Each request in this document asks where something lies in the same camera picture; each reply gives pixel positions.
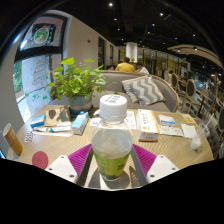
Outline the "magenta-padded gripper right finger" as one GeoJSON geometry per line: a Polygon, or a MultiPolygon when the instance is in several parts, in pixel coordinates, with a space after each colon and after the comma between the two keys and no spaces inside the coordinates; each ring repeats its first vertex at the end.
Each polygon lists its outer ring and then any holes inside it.
{"type": "Polygon", "coordinates": [[[138,145],[133,145],[131,157],[141,186],[150,184],[179,170],[165,155],[156,156],[138,145]]]}

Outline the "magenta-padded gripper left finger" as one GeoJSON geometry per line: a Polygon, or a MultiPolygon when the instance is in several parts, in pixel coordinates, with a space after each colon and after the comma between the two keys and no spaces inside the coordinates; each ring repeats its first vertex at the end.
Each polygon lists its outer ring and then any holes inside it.
{"type": "Polygon", "coordinates": [[[67,181],[83,186],[92,161],[91,145],[86,145],[69,156],[60,155],[46,171],[67,181]]]}

